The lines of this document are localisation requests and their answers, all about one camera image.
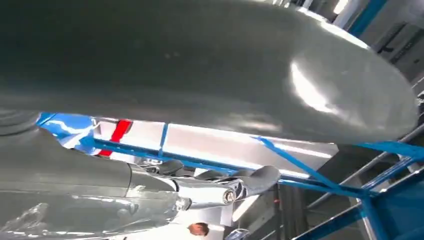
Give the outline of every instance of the red stripe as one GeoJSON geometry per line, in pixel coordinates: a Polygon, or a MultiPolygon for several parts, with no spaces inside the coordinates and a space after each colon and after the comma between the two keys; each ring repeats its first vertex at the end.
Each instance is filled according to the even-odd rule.
{"type": "MultiPolygon", "coordinates": [[[[114,143],[119,143],[130,126],[131,126],[131,121],[119,120],[116,124],[115,130],[112,133],[112,136],[110,137],[110,141],[114,143]]],[[[98,154],[100,156],[109,157],[112,154],[112,151],[101,150],[98,154]]]]}

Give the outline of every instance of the person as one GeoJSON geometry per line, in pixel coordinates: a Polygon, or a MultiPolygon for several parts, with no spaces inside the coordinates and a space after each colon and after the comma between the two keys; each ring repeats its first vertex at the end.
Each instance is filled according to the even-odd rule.
{"type": "Polygon", "coordinates": [[[187,229],[194,236],[204,236],[204,237],[206,237],[209,233],[209,227],[204,222],[198,222],[198,223],[190,224],[187,227],[187,229]]]}
{"type": "Polygon", "coordinates": [[[125,240],[200,240],[200,238],[197,237],[206,237],[208,233],[209,226],[204,222],[192,223],[189,226],[170,223],[148,231],[112,237],[110,240],[122,240],[123,238],[125,238],[125,240]]]}

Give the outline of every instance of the gray painted surface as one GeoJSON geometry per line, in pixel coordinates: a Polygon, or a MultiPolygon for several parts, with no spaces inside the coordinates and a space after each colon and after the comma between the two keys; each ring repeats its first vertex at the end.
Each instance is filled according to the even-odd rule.
{"type": "Polygon", "coordinates": [[[292,9],[227,0],[1,4],[10,57],[0,64],[0,101],[9,109],[330,143],[393,140],[417,120],[395,68],[292,9]]]}

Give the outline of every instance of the metal bolt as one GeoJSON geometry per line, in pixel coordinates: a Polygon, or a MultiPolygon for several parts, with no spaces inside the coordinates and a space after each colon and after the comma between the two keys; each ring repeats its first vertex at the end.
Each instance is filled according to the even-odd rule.
{"type": "Polygon", "coordinates": [[[236,200],[236,194],[232,190],[228,190],[224,193],[224,202],[230,204],[236,200]]]}

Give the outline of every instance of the metal pipe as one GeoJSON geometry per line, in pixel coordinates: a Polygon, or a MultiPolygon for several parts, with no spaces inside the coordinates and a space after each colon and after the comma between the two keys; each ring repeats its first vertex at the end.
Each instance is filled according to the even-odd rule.
{"type": "MultiPolygon", "coordinates": [[[[405,135],[404,137],[402,137],[399,142],[401,143],[405,143],[410,141],[411,139],[415,138],[417,135],[419,135],[422,131],[424,130],[424,124],[421,124],[419,127],[415,128],[412,132],[410,132],[409,134],[405,135]]],[[[383,152],[380,155],[376,156],[373,160],[371,160],[370,162],[368,162],[365,166],[363,166],[361,169],[359,169],[357,172],[353,173],[352,175],[350,175],[348,178],[346,178],[344,181],[342,181],[340,183],[340,185],[345,185],[346,183],[348,183],[351,179],[355,178],[356,176],[364,173],[365,171],[369,170],[370,168],[372,168],[374,165],[376,165],[377,163],[379,163],[381,160],[383,160],[385,157],[387,157],[388,155],[390,155],[390,153],[388,152],[383,152]]],[[[311,204],[309,204],[307,206],[308,209],[314,208],[316,206],[318,206],[320,203],[322,203],[324,200],[328,199],[332,194],[331,193],[326,193],[324,195],[322,195],[320,198],[318,198],[316,201],[312,202],[311,204]]]]}
{"type": "Polygon", "coordinates": [[[369,181],[367,184],[363,185],[362,188],[366,190],[372,190],[378,185],[382,184],[383,182],[387,181],[388,179],[391,179],[396,174],[400,173],[401,171],[405,170],[408,166],[415,163],[415,158],[408,157],[406,159],[403,159],[396,163],[391,168],[387,169],[383,173],[381,173],[379,176],[374,178],[373,180],[369,181]]]}
{"type": "Polygon", "coordinates": [[[372,200],[369,198],[361,199],[361,207],[366,217],[368,218],[369,223],[371,224],[375,237],[378,240],[389,240],[389,236],[385,227],[383,226],[382,221],[380,220],[379,214],[374,208],[372,200]]]}
{"type": "Polygon", "coordinates": [[[274,215],[276,216],[275,220],[275,236],[277,240],[281,239],[281,209],[280,209],[280,188],[278,184],[274,185],[274,215]]]}

